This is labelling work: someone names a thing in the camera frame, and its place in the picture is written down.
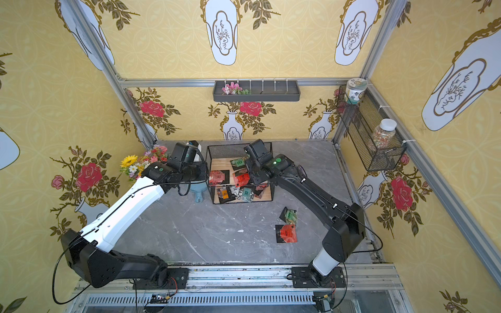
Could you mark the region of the red black tea bag front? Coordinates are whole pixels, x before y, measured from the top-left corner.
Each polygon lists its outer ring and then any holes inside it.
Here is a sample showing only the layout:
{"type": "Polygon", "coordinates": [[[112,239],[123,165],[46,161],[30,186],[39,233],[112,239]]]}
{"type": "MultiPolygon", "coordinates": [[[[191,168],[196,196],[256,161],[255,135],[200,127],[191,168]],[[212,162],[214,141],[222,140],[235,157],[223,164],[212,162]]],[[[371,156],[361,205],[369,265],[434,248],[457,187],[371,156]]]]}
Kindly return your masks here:
{"type": "Polygon", "coordinates": [[[214,170],[210,172],[209,186],[229,185],[230,171],[229,170],[214,170]]]}

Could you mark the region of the small green tea bag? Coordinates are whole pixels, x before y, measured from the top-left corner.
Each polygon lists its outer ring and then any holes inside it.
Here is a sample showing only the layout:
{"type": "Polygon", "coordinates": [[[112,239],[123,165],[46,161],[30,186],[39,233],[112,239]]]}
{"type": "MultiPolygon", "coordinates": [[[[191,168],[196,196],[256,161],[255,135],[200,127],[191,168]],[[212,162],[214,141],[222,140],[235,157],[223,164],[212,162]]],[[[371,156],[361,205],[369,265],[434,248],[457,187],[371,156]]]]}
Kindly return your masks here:
{"type": "Polygon", "coordinates": [[[297,224],[297,211],[285,207],[279,217],[283,222],[291,225],[297,224]]]}

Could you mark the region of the da hong pao tea bag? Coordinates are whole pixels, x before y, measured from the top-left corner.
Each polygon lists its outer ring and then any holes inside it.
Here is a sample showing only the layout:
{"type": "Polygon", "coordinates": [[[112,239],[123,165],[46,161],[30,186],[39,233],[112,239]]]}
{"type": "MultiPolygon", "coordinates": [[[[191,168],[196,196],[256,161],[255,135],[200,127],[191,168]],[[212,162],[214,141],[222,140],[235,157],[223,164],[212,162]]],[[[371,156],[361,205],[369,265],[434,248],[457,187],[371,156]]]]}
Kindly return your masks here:
{"type": "Polygon", "coordinates": [[[296,226],[293,224],[276,225],[275,236],[277,243],[297,243],[296,226]]]}

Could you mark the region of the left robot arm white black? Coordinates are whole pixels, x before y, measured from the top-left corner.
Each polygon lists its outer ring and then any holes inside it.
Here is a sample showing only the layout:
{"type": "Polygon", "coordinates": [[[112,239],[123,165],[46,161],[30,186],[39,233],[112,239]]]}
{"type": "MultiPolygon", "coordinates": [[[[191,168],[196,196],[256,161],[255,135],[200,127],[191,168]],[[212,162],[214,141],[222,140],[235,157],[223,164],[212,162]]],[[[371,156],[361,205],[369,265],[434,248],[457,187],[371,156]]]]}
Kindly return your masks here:
{"type": "Polygon", "coordinates": [[[140,279],[166,287],[172,279],[158,256],[124,254],[114,247],[132,223],[171,189],[207,181],[208,167],[198,142],[177,143],[166,161],[151,163],[112,207],[79,232],[61,237],[62,258],[84,281],[102,288],[114,280],[140,279]]]}

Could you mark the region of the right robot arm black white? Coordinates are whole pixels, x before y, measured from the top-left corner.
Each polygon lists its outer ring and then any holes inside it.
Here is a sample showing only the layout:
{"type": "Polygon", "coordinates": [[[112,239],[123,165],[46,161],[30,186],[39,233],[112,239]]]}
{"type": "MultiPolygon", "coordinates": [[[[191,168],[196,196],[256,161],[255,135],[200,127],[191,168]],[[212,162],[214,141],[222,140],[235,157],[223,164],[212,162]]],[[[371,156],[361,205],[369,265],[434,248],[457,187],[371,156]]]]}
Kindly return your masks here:
{"type": "Polygon", "coordinates": [[[294,274],[293,278],[306,279],[306,283],[300,284],[306,288],[328,284],[331,272],[340,263],[346,262],[365,239],[363,209],[356,203],[348,205],[328,194],[287,156],[273,156],[262,140],[255,140],[245,146],[244,151],[248,156],[245,164],[253,183],[267,181],[286,190],[310,209],[327,228],[317,256],[302,274],[294,274]]]}

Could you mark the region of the green grape oolong tea bag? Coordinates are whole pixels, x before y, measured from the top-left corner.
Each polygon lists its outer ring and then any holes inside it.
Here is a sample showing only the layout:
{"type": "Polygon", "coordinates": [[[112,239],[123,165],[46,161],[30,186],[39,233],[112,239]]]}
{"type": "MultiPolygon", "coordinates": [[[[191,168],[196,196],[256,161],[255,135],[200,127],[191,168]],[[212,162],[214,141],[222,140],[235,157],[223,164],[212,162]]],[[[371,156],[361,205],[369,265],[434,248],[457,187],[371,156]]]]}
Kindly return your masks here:
{"type": "Polygon", "coordinates": [[[238,170],[246,168],[246,160],[247,159],[245,157],[232,159],[230,161],[230,165],[232,166],[233,171],[238,171],[238,170]]]}

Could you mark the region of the lower shelf tea bags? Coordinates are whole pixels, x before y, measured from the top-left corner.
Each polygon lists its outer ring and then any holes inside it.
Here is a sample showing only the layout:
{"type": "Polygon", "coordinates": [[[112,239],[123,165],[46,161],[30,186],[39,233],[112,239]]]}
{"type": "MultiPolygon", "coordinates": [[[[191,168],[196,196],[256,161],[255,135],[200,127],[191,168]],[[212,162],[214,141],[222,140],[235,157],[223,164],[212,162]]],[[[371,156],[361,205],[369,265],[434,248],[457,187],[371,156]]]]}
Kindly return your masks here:
{"type": "Polygon", "coordinates": [[[254,201],[261,200],[264,197],[266,190],[268,189],[267,183],[262,183],[260,185],[227,185],[218,186],[215,189],[215,195],[219,200],[219,203],[230,203],[235,201],[251,203],[254,201]]]}

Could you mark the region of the colourful artificial flower bouquet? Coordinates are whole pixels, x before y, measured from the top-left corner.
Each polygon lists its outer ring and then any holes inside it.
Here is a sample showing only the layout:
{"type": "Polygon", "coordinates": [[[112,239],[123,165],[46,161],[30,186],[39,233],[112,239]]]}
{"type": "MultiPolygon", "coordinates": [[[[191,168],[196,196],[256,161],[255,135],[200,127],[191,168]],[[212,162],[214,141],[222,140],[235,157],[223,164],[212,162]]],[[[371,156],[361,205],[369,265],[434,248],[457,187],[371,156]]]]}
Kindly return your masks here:
{"type": "Polygon", "coordinates": [[[135,182],[142,177],[142,172],[154,162],[166,162],[168,160],[168,148],[154,145],[153,149],[143,155],[129,155],[121,161],[120,172],[125,174],[129,181],[135,182]]]}

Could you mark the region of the small pink flowers in tray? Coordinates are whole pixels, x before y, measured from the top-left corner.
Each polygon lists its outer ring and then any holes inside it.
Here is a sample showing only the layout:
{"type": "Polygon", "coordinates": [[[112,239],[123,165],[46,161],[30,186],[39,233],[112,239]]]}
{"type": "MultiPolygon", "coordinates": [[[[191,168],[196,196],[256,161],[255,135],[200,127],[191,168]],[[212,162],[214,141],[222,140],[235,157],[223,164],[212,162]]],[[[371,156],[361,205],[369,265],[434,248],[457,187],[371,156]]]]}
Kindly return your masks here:
{"type": "Polygon", "coordinates": [[[222,87],[222,92],[224,95],[249,95],[250,91],[244,89],[238,83],[230,82],[222,87]]]}

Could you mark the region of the white lidded printed jar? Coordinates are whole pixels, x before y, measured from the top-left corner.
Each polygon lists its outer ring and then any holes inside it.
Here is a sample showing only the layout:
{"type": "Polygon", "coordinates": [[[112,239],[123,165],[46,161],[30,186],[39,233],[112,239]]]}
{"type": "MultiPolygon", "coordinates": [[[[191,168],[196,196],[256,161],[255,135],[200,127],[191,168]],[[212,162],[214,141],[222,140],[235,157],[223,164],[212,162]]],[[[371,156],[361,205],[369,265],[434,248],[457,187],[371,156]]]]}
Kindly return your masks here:
{"type": "Polygon", "coordinates": [[[345,101],[348,104],[358,104],[365,95],[368,81],[363,78],[351,78],[346,84],[345,101]]]}

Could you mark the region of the clear jar white lid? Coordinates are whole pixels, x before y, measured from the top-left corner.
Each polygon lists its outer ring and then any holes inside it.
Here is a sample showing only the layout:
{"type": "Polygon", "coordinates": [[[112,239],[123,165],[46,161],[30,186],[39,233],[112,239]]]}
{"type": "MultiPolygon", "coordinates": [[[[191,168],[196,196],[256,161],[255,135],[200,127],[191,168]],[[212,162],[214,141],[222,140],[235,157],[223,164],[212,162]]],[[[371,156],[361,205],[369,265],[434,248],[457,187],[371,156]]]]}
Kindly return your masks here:
{"type": "Polygon", "coordinates": [[[397,122],[393,119],[383,119],[374,129],[372,141],[369,142],[369,151],[375,153],[390,146],[391,139],[394,137],[397,128],[397,122]]]}

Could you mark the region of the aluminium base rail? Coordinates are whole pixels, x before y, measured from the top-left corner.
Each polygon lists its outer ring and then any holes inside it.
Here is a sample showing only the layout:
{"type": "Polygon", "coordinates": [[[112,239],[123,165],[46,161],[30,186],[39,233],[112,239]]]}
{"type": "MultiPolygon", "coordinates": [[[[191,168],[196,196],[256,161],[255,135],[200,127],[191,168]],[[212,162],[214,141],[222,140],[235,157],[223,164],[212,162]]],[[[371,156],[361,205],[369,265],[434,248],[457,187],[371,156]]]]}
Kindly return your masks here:
{"type": "Polygon", "coordinates": [[[170,307],[307,306],[319,312],[412,312],[397,270],[390,263],[339,265],[315,286],[303,265],[170,267],[177,281],[164,289],[116,280],[103,288],[75,288],[65,312],[108,308],[159,312],[170,307]]]}

